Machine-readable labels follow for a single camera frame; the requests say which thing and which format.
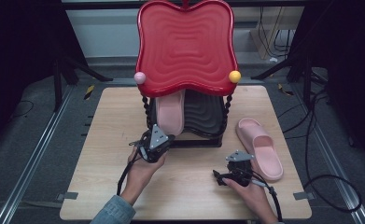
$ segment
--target wooden table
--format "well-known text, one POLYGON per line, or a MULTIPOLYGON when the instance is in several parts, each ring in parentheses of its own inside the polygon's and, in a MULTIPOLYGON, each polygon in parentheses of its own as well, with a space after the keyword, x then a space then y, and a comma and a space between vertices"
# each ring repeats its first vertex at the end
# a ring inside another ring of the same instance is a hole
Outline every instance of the wooden table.
MULTIPOLYGON (((132 152, 129 143, 138 140, 147 129, 141 99, 137 88, 104 90, 68 189, 78 196, 64 200, 62 219, 93 219, 116 194, 117 183, 132 152)), ((219 186, 212 174, 213 169, 227 173, 225 157, 235 149, 244 150, 234 127, 246 117, 260 122, 274 139, 285 173, 271 185, 278 194, 283 218, 310 217, 307 200, 294 199, 294 192, 303 191, 302 183, 266 89, 238 86, 222 147, 172 148, 164 166, 134 205, 134 219, 255 219, 238 195, 228 187, 219 186)), ((274 209, 271 195, 268 197, 274 209)))

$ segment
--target pink ball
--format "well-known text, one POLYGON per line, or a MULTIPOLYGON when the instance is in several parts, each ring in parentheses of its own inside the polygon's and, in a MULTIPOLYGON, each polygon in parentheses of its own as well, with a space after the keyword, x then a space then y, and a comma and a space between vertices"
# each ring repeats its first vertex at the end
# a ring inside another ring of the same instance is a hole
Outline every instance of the pink ball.
POLYGON ((133 79, 135 80, 136 84, 143 84, 145 79, 147 79, 147 76, 145 76, 145 74, 142 72, 137 72, 135 75, 133 75, 133 79))

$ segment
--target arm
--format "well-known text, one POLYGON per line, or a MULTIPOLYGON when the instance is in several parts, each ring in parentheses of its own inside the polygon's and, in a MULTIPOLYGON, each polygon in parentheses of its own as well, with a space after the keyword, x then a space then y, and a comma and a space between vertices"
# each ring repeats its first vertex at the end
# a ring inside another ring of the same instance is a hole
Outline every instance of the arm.
POLYGON ((272 207, 267 201, 263 187, 252 183, 243 187, 237 182, 226 178, 223 179, 223 182, 234 189, 241 198, 243 198, 246 206, 258 216, 261 223, 274 224, 278 222, 272 207))
MULTIPOLYGON (((133 159, 136 148, 133 148, 128 161, 133 159)), ((127 174, 127 183, 120 196, 113 196, 104 208, 95 216, 91 224, 125 224, 130 223, 135 215, 133 205, 150 181, 154 173, 164 165, 164 153, 156 163, 144 160, 136 161, 127 174)))

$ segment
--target black fabric backdrop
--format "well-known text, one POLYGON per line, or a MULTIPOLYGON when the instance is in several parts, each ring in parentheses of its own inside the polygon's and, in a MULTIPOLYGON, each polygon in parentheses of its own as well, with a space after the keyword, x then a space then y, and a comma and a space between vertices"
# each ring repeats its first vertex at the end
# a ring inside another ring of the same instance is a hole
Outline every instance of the black fabric backdrop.
POLYGON ((42 3, 61 1, 0 1, 0 132, 23 90, 52 75, 56 58, 68 55, 87 65, 65 11, 42 3))
MULTIPOLYGON (((365 0, 306 7, 291 52, 302 49, 312 56, 313 66, 328 69, 330 99, 351 143, 365 149, 365 0)), ((293 64, 289 79, 302 75, 305 56, 293 64)))

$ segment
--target orange ball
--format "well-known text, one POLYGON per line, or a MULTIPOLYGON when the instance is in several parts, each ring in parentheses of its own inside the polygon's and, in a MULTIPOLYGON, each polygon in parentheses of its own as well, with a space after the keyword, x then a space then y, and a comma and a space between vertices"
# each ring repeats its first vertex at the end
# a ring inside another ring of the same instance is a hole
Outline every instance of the orange ball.
POLYGON ((240 79, 241 79, 241 73, 239 71, 231 71, 229 73, 229 80, 232 83, 237 83, 240 81, 240 79))

